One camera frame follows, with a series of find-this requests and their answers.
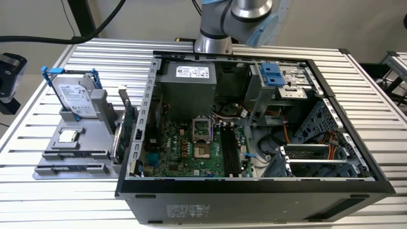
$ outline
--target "black cable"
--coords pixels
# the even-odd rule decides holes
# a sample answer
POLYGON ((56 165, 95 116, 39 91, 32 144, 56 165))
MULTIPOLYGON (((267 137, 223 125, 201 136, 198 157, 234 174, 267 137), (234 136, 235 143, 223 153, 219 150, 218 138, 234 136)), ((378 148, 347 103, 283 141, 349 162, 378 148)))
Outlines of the black cable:
POLYGON ((251 158, 257 159, 262 164, 269 164, 269 162, 262 161, 262 160, 261 160, 259 158, 257 158, 257 157, 251 157, 251 158))
POLYGON ((326 132, 321 132, 318 135, 314 135, 311 138, 309 138, 309 140, 307 141, 305 141, 305 143, 303 144, 307 144, 307 143, 310 143, 313 140, 315 140, 321 135, 323 135, 323 134, 326 134, 326 132))
POLYGON ((199 13, 199 16, 202 16, 203 15, 203 11, 202 11, 202 8, 199 8, 199 5, 198 5, 195 0, 193 0, 193 4, 194 4, 194 7, 195 7, 195 9, 197 9, 197 11, 199 13))
POLYGON ((270 137, 273 138, 273 140, 274 140, 274 142, 278 144, 278 145, 285 145, 285 142, 282 142, 282 140, 281 139, 278 139, 274 135, 275 135, 275 133, 278 132, 277 130, 279 130, 281 128, 283 128, 283 126, 278 126, 278 127, 275 127, 275 128, 273 128, 271 129, 271 132, 270 133, 267 133, 259 140, 258 140, 258 143, 257 143, 257 148, 258 148, 258 151, 262 153, 262 154, 265 154, 265 155, 271 155, 271 156, 274 156, 277 153, 278 153, 278 151, 271 147, 271 150, 274 151, 274 152, 269 152, 269 151, 266 151, 266 150, 263 150, 263 148, 262 148, 262 142, 265 141, 265 140, 267 140, 270 137))
POLYGON ((193 3, 194 3, 194 5, 195 5, 197 11, 199 12, 199 15, 202 15, 203 10, 202 10, 202 8, 199 7, 199 4, 197 3, 197 0, 193 0, 193 3))
POLYGON ((98 29, 86 37, 82 37, 75 40, 66 40, 66 39, 56 39, 56 38, 47 38, 47 37, 31 37, 31 36, 0 36, 0 42, 39 42, 39 43, 52 43, 52 44, 80 44, 88 42, 92 38, 98 36, 98 34, 103 31, 106 26, 112 21, 114 17, 116 16, 119 10, 122 9, 126 0, 120 0, 115 10, 100 24, 98 29))
POLYGON ((70 27, 71 27, 71 29, 72 29, 74 36, 76 37, 75 30, 74 30, 74 27, 72 27, 72 24, 71 24, 71 21, 70 21, 68 15, 67 15, 67 10, 66 10, 64 1, 63 1, 63 0, 60 0, 60 1, 62 1, 63 8, 64 8, 64 14, 66 14, 66 18, 67 18, 67 21, 68 21, 70 27))

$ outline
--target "sticker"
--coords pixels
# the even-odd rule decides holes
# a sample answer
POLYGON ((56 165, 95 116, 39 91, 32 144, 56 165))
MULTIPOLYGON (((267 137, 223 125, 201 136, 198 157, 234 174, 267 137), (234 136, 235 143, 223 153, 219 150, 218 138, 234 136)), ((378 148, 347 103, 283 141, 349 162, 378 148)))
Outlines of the sticker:
POLYGON ((170 218, 206 218, 210 214, 210 208, 211 205, 205 204, 169 204, 167 214, 170 218))
POLYGON ((286 79, 286 81, 295 81, 297 80, 294 76, 286 76, 285 79, 286 79))
POLYGON ((78 84, 60 84, 59 89, 72 112, 80 117, 96 117, 87 89, 78 84))
POLYGON ((177 77, 186 78, 210 78, 210 68, 209 67, 194 67, 194 66, 178 66, 177 67, 177 77))
POLYGON ((247 113, 249 113, 249 111, 243 108, 243 111, 242 111, 242 113, 241 113, 241 116, 242 116, 243 118, 246 118, 246 117, 247 117, 247 113))

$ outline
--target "black computer chassis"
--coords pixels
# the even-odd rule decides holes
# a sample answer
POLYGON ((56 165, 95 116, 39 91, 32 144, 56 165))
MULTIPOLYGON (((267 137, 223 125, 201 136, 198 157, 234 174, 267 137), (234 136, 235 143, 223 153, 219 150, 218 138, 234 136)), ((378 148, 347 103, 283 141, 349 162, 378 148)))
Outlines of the black computer chassis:
MULTIPOLYGON (((395 193, 353 126, 327 81, 311 59, 273 58, 183 52, 154 52, 154 59, 259 63, 306 62, 323 88, 375 181, 321 180, 126 180, 124 157, 115 196, 124 199, 141 224, 286 223, 337 221, 395 193)), ((159 66, 153 61, 150 76, 159 66)))

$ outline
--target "power cable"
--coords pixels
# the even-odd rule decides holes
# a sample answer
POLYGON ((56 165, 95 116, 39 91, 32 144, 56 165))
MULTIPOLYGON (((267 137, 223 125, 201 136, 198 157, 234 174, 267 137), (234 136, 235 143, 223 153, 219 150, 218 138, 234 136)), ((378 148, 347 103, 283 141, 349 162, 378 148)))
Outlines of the power cable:
POLYGON ((112 21, 114 17, 116 16, 119 10, 122 9, 126 0, 120 0, 115 10, 100 24, 98 29, 86 37, 80 37, 75 40, 66 40, 66 39, 56 39, 56 38, 47 38, 47 37, 31 37, 31 36, 0 36, 0 42, 39 42, 39 43, 51 43, 51 44, 82 44, 88 42, 92 38, 98 36, 98 34, 103 31, 106 26, 112 21))

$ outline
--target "orange wire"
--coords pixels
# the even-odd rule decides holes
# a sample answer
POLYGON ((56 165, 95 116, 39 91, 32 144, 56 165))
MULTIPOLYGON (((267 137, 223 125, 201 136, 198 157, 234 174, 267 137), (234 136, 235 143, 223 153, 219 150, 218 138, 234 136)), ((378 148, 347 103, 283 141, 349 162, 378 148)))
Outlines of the orange wire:
POLYGON ((283 121, 283 130, 285 130, 285 138, 287 144, 290 144, 290 139, 289 139, 289 134, 287 134, 287 127, 286 127, 286 120, 287 120, 287 115, 285 116, 285 121, 283 121))

